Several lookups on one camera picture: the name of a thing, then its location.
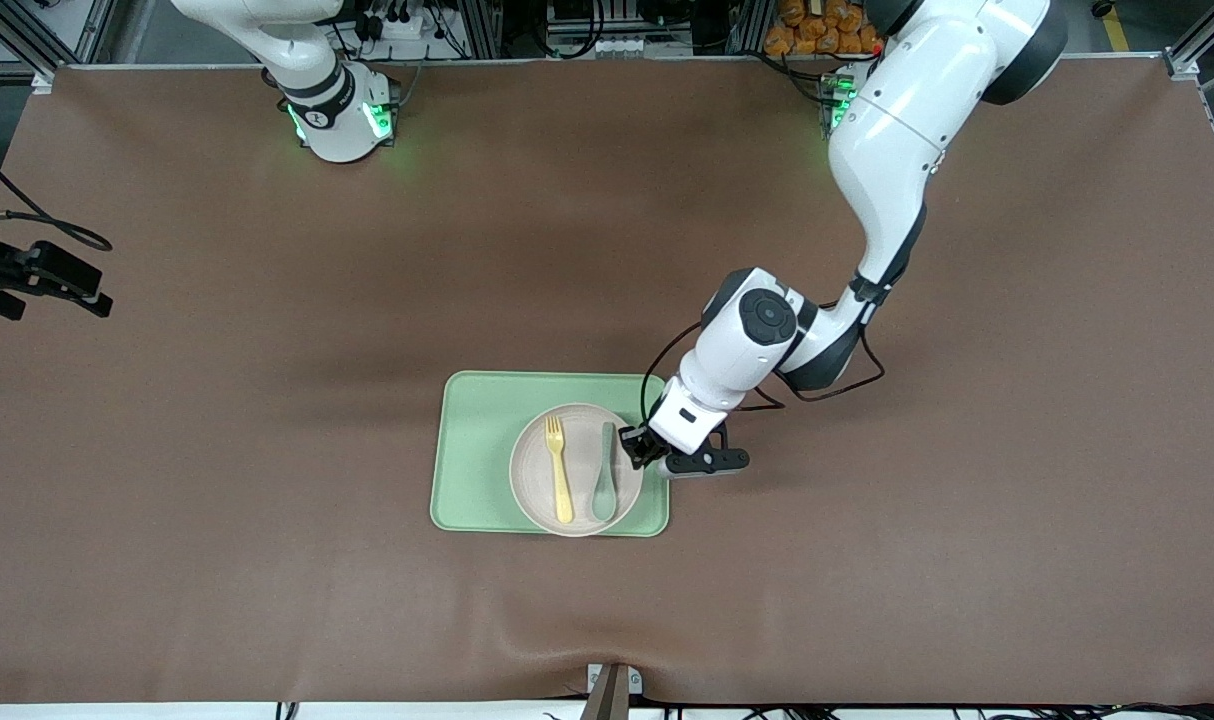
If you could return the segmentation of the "yellow plastic fork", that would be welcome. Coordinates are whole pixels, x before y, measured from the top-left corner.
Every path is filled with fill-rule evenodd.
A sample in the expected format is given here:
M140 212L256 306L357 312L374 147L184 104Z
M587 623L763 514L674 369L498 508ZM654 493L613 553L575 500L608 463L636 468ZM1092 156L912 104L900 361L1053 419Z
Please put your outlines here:
M551 457L556 518L561 525L571 525L575 520L575 508L574 501L572 501L571 483L563 457L566 443L563 423L556 414L548 414L544 418L544 437L546 437L546 447L549 457Z

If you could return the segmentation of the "round beige plate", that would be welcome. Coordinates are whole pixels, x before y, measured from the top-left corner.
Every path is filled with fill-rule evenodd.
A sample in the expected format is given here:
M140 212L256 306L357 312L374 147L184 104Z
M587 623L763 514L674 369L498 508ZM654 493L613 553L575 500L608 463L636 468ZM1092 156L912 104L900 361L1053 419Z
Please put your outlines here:
M544 437L544 418L548 414L556 414L563 423L563 457L575 508L575 520L571 525L558 523L555 514L554 474ZM594 518L590 505L601 465L601 429L605 421L615 424L617 436L620 429L626 427L625 419L607 407L563 404L544 410L517 433L507 461L507 482L517 508L539 532L571 539L594 535L649 538L665 527L665 515L654 512L648 475L632 469L619 438L613 465L619 501L615 518L609 523Z

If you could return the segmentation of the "teal green plastic spoon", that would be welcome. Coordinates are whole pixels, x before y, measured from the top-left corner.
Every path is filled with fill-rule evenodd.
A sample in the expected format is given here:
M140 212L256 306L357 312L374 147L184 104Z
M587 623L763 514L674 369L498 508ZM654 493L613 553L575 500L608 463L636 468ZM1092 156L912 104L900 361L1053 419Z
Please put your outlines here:
M595 480L592 489L592 500L590 500L590 511L595 520L601 521L601 523L609 523L615 518L617 506L617 487L615 487L615 443L617 443L617 430L615 424L612 421L605 421L601 429L602 438L602 450L601 450L601 465L599 465L597 480Z

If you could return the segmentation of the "light green rectangular tray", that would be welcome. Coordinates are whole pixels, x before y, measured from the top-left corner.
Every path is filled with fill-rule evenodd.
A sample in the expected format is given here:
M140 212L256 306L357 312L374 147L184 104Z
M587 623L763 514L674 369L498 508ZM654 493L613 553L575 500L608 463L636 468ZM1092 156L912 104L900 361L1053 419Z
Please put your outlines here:
M514 441L531 419L554 406L607 407L639 423L639 389L657 395L657 379L632 374L555 372L460 372L446 382L430 518L443 531L548 534L539 532L514 500L507 482ZM657 470L648 475L654 512L670 518L670 487Z

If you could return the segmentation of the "brown table mat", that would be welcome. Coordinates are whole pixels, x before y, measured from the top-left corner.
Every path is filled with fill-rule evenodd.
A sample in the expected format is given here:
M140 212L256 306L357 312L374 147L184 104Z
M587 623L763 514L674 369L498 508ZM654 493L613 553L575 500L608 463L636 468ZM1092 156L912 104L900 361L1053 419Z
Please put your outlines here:
M1214 134L1159 59L982 106L877 311L889 373L731 421L649 539L441 531L444 384L639 373L731 270L863 234L758 61L429 67L391 149L254 69L59 72L5 172L103 233L0 318L0 703L1214 703Z

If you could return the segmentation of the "white connector block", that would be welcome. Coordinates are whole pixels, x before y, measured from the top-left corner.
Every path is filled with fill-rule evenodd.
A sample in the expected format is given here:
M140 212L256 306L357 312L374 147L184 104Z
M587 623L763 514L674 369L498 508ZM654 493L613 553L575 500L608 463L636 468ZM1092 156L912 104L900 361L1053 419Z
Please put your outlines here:
M556 59L630 58L643 53L643 36L548 35L549 53Z

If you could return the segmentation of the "pile of orange bread rolls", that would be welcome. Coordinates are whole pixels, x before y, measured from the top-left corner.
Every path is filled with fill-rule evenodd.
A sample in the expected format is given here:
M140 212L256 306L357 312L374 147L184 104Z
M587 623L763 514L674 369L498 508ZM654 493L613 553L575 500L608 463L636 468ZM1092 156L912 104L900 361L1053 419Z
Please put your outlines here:
M777 0L762 53L877 56L883 35L862 0Z

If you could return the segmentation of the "white power strip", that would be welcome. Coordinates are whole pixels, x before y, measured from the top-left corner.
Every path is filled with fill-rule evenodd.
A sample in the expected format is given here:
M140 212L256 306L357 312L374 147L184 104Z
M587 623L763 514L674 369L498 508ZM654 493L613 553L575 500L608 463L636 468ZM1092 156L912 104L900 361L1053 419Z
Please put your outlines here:
M395 2L378 8L373 5L356 24L370 41L420 42L427 38L429 15L422 5Z

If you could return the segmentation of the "grey metal table bracket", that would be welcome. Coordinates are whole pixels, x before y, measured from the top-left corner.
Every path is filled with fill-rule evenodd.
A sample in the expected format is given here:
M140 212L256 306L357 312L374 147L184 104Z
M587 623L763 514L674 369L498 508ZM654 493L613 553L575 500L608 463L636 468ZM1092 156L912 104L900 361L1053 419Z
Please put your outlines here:
M642 696L642 673L626 664L589 664L585 695Z

